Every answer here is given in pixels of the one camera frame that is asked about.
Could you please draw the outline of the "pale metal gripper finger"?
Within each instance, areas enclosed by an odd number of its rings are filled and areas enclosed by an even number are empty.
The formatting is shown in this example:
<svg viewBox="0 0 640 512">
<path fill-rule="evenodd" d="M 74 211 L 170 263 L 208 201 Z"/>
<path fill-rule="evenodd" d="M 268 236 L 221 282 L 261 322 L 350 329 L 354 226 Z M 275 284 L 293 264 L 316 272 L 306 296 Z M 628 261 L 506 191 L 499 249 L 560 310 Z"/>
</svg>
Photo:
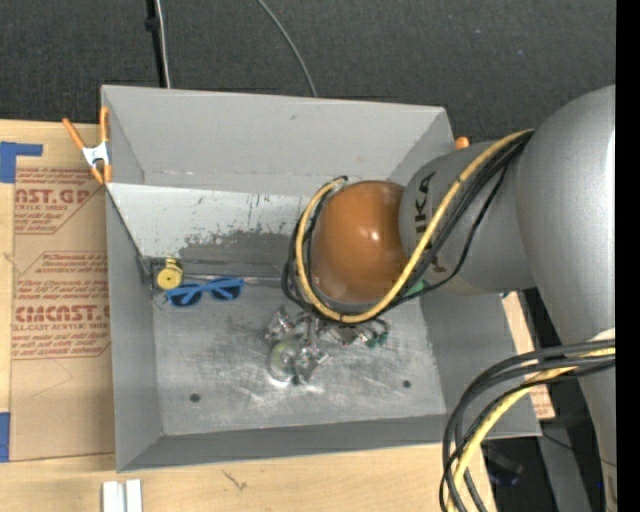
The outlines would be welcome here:
<svg viewBox="0 0 640 512">
<path fill-rule="evenodd" d="M 329 355 L 317 347 L 302 347 L 294 358 L 294 379 L 297 384 L 308 384 L 316 368 L 323 364 Z"/>
<path fill-rule="evenodd" d="M 294 332 L 300 315 L 291 313 L 285 306 L 280 306 L 269 321 L 264 338 L 266 341 L 280 341 Z"/>
</svg>

